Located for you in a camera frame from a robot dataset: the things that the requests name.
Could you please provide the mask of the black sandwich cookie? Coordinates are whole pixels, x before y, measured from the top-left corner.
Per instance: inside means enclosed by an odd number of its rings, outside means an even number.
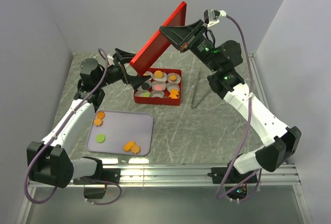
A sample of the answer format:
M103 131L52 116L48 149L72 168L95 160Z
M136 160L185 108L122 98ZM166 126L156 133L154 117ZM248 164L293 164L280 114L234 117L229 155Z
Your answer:
M149 88L150 88L150 85L146 82L141 85L141 89L143 89L143 90L149 90Z

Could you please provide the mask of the red box lid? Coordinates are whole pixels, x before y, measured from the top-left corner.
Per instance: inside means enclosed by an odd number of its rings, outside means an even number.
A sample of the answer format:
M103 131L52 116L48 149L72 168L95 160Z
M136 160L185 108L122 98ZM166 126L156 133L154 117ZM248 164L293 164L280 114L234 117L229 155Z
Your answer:
M161 26L184 26L186 9L187 3L182 1ZM130 66L142 76L169 46L170 42L157 30L134 56Z

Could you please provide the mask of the orange round cookie hidden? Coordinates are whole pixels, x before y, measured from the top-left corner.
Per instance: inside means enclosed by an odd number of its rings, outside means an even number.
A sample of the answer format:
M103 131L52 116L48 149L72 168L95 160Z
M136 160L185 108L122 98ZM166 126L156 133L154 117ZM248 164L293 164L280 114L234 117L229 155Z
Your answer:
M160 79L163 77L163 72L160 71L160 70L157 70L154 72L154 77L157 78L157 79Z

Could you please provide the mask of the pink sandwich cookie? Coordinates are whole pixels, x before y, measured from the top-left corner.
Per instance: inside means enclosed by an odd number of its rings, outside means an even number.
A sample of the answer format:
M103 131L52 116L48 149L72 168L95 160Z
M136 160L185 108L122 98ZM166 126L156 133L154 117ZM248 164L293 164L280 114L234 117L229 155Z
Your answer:
M154 90L156 90L156 91L163 91L163 86L162 86L162 85L160 85L160 84L158 84L158 85L155 85L155 88L154 88Z

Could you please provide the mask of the brown round cookie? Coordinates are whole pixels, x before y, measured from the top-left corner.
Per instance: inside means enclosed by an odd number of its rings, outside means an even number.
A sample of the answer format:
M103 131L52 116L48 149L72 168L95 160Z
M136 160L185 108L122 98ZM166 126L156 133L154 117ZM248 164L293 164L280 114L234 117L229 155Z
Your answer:
M169 81L170 82L176 82L176 80L177 80L177 76L176 75L172 74L172 75L169 76Z

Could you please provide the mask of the metal tongs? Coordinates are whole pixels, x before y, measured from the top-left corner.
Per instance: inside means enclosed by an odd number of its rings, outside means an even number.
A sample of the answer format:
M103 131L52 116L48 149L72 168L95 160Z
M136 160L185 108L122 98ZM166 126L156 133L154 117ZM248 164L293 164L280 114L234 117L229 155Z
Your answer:
M210 92L211 89L208 85L207 76L205 75L204 71L199 68L191 98L191 109L196 109L202 103L202 101L205 100Z

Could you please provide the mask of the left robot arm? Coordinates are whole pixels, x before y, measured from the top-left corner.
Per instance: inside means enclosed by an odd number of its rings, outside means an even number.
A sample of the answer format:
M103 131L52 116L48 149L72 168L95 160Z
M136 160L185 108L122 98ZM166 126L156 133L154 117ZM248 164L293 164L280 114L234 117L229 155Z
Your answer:
M27 148L28 169L24 184L29 181L65 188L71 180L86 177L91 183L103 180L104 170L100 159L84 157L69 158L75 136L83 122L99 109L105 92L103 88L118 81L137 89L148 76L132 76L125 64L135 54L115 49L113 63L101 65L95 58L87 58L80 65L80 79L71 106L56 127L40 142L31 142Z

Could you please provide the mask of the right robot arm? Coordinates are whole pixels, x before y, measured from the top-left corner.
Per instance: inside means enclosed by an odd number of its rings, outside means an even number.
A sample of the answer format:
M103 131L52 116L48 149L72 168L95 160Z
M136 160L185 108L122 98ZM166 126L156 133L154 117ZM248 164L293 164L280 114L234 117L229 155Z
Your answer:
M201 20L187 26L161 26L159 30L174 48L180 52L191 51L213 72L207 77L212 91L237 110L262 141L260 148L237 153L228 164L231 181L240 182L258 169L274 172L295 153L301 131L276 118L235 70L243 62L238 42L228 40L216 47L206 37L209 30Z

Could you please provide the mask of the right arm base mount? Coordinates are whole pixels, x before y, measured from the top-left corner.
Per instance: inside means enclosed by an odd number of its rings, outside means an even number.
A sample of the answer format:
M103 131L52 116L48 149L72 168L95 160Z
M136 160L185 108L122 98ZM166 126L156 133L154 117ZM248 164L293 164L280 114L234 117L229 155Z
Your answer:
M213 184L220 184L225 176L225 173L227 172L226 167L212 167L211 172L207 174L207 176L212 178ZM238 184L242 180L246 179L248 176L250 176L253 173L253 171L250 171L245 174L240 174L235 168L232 168L230 174L227 177L226 184ZM257 175L254 175L250 179L246 180L247 183L257 183L258 177Z

